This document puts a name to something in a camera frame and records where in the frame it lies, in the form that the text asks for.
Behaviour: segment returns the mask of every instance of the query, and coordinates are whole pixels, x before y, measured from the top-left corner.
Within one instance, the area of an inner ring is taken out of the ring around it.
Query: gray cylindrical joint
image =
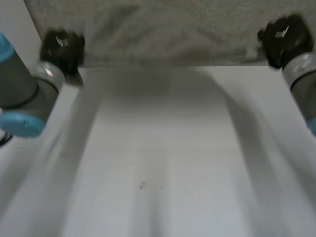
[[[283,75],[305,120],[316,118],[316,54],[309,52],[292,59]]]
[[[38,84],[23,64],[12,44],[0,32],[0,107],[19,106],[31,100]]]

